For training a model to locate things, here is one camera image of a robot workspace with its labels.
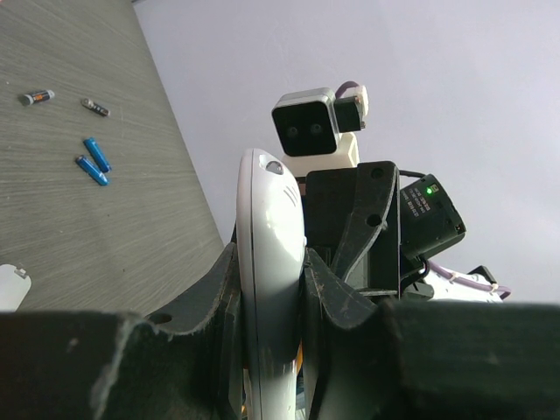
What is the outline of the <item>orange battery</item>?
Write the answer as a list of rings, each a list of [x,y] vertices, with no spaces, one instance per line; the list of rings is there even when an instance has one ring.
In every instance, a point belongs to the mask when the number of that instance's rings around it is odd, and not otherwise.
[[[297,375],[301,373],[301,369],[303,366],[304,357],[303,357],[303,343],[300,342],[297,349],[297,357],[296,357],[296,368],[297,368]]]

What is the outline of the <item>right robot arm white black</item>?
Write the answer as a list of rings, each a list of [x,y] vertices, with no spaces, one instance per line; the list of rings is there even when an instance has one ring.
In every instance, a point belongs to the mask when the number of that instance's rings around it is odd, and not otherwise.
[[[510,296],[483,265],[462,273],[433,262],[466,235],[459,211],[433,175],[380,161],[311,171],[297,184],[308,247],[369,300],[501,303]]]

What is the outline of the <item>white battery cover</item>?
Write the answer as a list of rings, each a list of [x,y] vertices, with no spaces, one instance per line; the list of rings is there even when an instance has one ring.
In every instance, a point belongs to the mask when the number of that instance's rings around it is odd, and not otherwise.
[[[14,312],[22,304],[32,286],[24,269],[11,264],[0,266],[0,310]]]

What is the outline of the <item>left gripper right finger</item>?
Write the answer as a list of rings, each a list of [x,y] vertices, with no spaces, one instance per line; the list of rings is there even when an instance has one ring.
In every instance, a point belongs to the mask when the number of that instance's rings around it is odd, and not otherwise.
[[[310,419],[556,419],[559,309],[370,302],[319,255],[304,263]]]

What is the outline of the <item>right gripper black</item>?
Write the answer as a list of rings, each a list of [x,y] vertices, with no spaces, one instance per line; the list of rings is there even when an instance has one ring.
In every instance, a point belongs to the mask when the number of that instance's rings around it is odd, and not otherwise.
[[[365,266],[373,296],[401,294],[399,175],[390,161],[312,171],[305,178],[307,246],[346,283]]]

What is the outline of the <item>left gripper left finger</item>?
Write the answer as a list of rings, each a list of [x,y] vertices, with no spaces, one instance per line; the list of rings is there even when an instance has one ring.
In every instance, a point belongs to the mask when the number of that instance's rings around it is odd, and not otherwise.
[[[4,419],[238,419],[237,247],[152,314],[21,311],[1,317]]]

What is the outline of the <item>white remote control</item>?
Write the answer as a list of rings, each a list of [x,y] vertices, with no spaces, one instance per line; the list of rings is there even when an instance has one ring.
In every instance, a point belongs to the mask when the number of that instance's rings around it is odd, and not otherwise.
[[[298,183],[261,149],[244,152],[236,197],[251,419],[292,419],[297,406],[298,306],[305,224]]]

